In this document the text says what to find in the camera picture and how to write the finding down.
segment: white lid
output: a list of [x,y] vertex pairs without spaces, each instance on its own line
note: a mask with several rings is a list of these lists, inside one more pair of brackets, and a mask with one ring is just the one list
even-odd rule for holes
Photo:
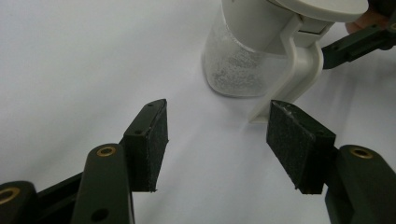
[[367,0],[276,0],[283,7],[322,21],[355,21],[368,8]]

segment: transparent container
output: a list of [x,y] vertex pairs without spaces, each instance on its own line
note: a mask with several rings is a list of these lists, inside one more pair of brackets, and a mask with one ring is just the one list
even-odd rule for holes
[[209,86],[232,97],[262,96],[276,77],[285,70],[285,55],[250,49],[229,30],[219,10],[205,43],[202,57]]

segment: black object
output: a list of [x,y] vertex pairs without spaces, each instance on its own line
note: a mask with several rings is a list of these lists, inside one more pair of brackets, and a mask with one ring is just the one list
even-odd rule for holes
[[333,224],[394,224],[396,174],[371,149],[333,146],[335,134],[295,105],[272,101],[267,142],[296,188],[320,194]]
[[131,191],[155,191],[167,142],[166,100],[151,102],[119,145],[89,153],[82,174],[39,193],[25,181],[1,185],[0,223],[134,223]]
[[395,3],[396,1],[375,1],[378,10],[390,16],[387,29],[382,30],[377,25],[369,26],[323,48],[323,69],[332,69],[342,63],[352,62],[375,49],[393,48],[396,45]]

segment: white table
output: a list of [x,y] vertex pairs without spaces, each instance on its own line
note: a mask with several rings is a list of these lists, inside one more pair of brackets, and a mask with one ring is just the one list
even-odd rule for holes
[[[324,193],[294,190],[249,124],[259,99],[215,94],[201,54],[219,1],[0,3],[0,183],[45,189],[119,142],[141,107],[168,101],[170,142],[155,193],[134,193],[136,223],[330,223]],[[336,24],[323,40],[346,35]],[[396,170],[396,53],[323,72],[295,104]]]

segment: hand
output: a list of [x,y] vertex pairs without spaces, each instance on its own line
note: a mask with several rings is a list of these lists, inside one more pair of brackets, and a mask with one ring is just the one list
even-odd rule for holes
[[353,34],[367,26],[378,25],[385,29],[388,25],[389,18],[378,13],[374,7],[369,6],[369,9],[361,15],[356,21],[346,23],[346,30],[348,33]]

